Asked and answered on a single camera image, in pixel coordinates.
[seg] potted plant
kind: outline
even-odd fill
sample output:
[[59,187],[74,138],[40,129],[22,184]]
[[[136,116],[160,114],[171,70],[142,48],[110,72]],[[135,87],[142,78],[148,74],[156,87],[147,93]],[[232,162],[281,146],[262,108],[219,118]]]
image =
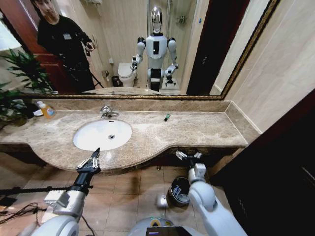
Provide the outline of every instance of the potted plant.
[[26,77],[21,81],[25,83],[25,88],[41,93],[53,92],[46,69],[40,65],[40,62],[35,59],[33,54],[21,51],[15,53],[10,49],[9,55],[1,57],[7,62],[14,64],[14,66],[9,67],[7,70],[11,71],[17,77]]
[[16,99],[20,92],[2,89],[9,83],[0,83],[0,128],[9,126],[6,132],[10,132],[10,126],[22,126],[28,121],[27,116],[21,112],[26,108],[23,100]]

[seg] man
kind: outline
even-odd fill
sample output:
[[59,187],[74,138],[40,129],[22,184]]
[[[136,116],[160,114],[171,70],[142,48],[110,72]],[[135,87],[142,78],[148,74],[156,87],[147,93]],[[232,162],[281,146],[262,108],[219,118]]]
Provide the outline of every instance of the man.
[[91,52],[94,43],[70,18],[59,15],[51,0],[32,0],[42,15],[37,42],[47,51],[61,57],[63,65],[78,92],[95,89],[85,49]]

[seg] mirror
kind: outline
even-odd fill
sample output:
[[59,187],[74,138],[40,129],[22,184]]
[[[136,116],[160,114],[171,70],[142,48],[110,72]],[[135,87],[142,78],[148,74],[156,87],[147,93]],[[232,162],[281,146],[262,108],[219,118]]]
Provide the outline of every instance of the mirror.
[[0,83],[56,97],[223,99],[273,2],[1,1]]

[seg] humanoid robot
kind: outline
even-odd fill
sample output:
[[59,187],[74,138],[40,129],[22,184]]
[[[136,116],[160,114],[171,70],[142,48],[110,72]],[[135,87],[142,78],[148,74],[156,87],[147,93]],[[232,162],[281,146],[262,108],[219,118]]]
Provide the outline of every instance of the humanoid robot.
[[[206,167],[199,163],[201,153],[188,156],[182,152],[177,157],[189,164],[189,198],[193,207],[200,213],[205,229],[210,236],[246,236],[232,213],[225,209],[215,196],[211,185],[204,179]],[[24,236],[78,236],[79,220],[82,216],[84,200],[89,193],[93,175],[100,172],[99,148],[78,165],[78,177],[74,184],[64,191],[50,191],[45,202],[53,206],[55,217],[45,222],[40,228],[27,229]],[[139,221],[128,236],[201,236],[199,232],[187,226],[175,226],[171,221],[161,218],[147,218]]]
[[[163,33],[162,28],[162,10],[159,7],[154,7],[151,12],[151,19],[153,25],[153,33],[146,39],[140,37],[137,43],[137,55],[132,57],[132,67],[134,71],[138,68],[138,65],[143,60],[143,52],[146,48],[149,69],[148,69],[148,83],[147,87],[149,89],[159,91],[162,87],[164,75],[166,76],[166,85],[176,83],[172,81],[172,74],[178,69],[178,64],[176,63],[176,41],[174,38],[167,40]],[[167,48],[170,52],[172,59],[172,65],[170,65],[165,71],[163,70],[163,61],[167,52]]]

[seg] faucet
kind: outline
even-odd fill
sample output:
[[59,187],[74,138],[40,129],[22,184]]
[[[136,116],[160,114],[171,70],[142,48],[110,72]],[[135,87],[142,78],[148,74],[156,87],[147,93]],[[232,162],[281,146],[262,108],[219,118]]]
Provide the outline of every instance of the faucet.
[[102,114],[102,119],[105,119],[106,117],[117,117],[119,114],[117,112],[113,112],[110,106],[104,106],[102,107],[99,112]]

